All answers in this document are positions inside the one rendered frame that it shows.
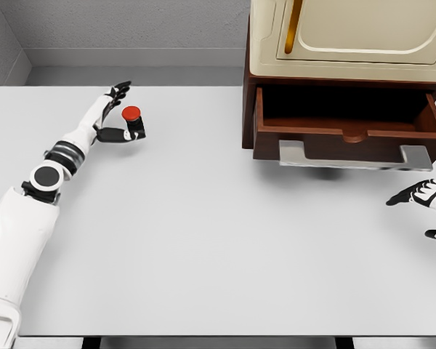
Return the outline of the right robot hand striped fingers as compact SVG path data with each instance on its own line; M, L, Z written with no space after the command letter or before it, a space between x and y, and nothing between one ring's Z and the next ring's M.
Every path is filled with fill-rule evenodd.
M387 206L414 202L436 211L436 179L423 180L392 196Z

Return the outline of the cream and brown cabinet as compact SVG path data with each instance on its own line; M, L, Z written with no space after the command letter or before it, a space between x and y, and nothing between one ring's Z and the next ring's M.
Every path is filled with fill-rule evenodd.
M243 87L242 145L252 148L251 128L256 89L265 84L345 87L436 87L436 63L414 65L318 60L280 60L280 25L286 0L251 0Z

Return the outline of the red button black switch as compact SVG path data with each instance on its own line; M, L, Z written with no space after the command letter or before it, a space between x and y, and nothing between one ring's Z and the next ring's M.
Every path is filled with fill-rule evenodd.
M146 137L141 110L137 106L130 105L125 107L121 115L128 127L128 129L124 131L124 139L127 142Z

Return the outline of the left robot hand striped fingers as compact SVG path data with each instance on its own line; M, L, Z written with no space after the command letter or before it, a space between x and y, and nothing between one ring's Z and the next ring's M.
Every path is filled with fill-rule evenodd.
M127 143L124 139L124 131L128 129L119 129L112 127L103 127L103 123L108 114L126 97L130 90L131 82L125 81L116 84L108 92L100 96L90 107L83 117L83 124L88 125L95 131L95 138L101 143Z

